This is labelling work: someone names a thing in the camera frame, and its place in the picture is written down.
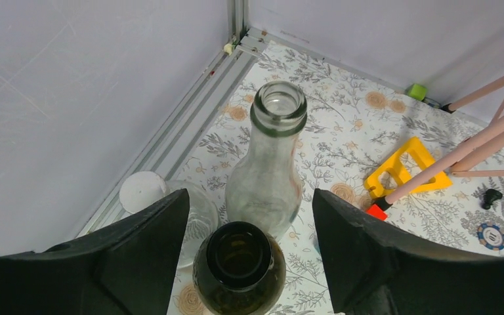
grey wall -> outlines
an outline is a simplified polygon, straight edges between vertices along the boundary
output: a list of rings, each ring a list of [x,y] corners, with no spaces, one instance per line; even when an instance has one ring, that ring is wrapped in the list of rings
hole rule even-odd
[[[452,102],[504,75],[504,0],[254,0],[251,23],[385,81]],[[489,121],[504,89],[464,107]]]
[[[74,237],[227,39],[225,0],[0,0],[0,255]]]

bottle mouth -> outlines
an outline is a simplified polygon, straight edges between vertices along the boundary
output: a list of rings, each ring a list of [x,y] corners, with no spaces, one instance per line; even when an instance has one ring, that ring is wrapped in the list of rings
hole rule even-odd
[[[289,136],[306,125],[306,96],[298,86],[286,81],[263,85],[254,97],[251,120],[262,132]]]
[[[271,263],[271,245],[265,234],[247,222],[231,222],[215,231],[207,246],[212,275],[231,289],[259,282]]]

yellow plastic object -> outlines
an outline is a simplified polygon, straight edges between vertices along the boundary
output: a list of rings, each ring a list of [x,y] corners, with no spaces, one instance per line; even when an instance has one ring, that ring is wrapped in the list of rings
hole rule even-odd
[[[410,138],[405,144],[403,144],[401,149],[393,153],[392,156],[383,162],[383,164],[364,181],[364,187],[368,190],[372,199],[387,196],[393,192],[391,189],[384,188],[379,181],[379,177],[384,172],[388,172],[399,186],[403,185],[412,178],[409,171],[400,161],[400,157],[403,153],[410,154],[422,171],[435,162],[434,158],[424,147],[420,139],[416,136]],[[442,189],[449,187],[452,184],[453,182],[449,179],[449,177],[447,177],[445,172],[441,171],[435,177],[432,177],[427,184],[418,186],[412,192],[425,192],[427,190]]]

grey leaf pattern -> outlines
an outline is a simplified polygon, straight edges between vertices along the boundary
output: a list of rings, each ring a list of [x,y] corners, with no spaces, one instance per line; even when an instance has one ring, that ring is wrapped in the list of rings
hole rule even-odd
[[[227,180],[250,144],[253,127],[249,115],[243,113],[249,113],[256,91],[273,80],[301,87],[308,102],[308,119],[294,156],[294,167],[304,182],[303,202],[280,241],[287,263],[285,288],[268,314],[332,314],[324,266],[315,246],[314,189],[330,190],[365,209],[371,198],[364,180],[409,138],[420,138],[438,159],[482,128],[324,60],[270,43],[178,174],[179,179],[206,187],[222,222],[228,220],[224,204]],[[400,161],[411,175],[420,172],[409,154]],[[504,149],[476,169],[504,169]],[[504,177],[450,178],[453,186],[449,188],[410,194],[397,201],[387,211],[387,222],[450,247],[504,256],[504,249],[492,251],[483,246],[477,234],[483,223],[498,226],[504,234],[504,196],[492,209],[480,208],[487,189],[498,189],[504,195]],[[191,271],[180,270],[177,277],[180,281],[173,286],[174,296],[192,283]],[[169,314],[180,314],[176,305],[170,306]]]

clear glass bottle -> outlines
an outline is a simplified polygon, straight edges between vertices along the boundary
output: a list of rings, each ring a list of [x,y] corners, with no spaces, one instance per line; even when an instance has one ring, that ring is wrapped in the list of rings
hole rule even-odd
[[[158,174],[143,171],[127,177],[121,186],[119,201],[126,212],[133,214],[179,189],[186,189],[190,197],[188,222],[177,264],[177,268],[184,268],[192,264],[202,242],[219,226],[217,208],[206,192],[191,182],[165,182]]]
[[[247,222],[221,226],[194,259],[194,287],[213,314],[266,314],[285,286],[285,258],[274,238]]]
[[[306,125],[306,97],[285,81],[262,86],[250,109],[248,153],[227,182],[229,221],[246,221],[279,240],[302,202],[303,182],[294,165],[295,145]]]

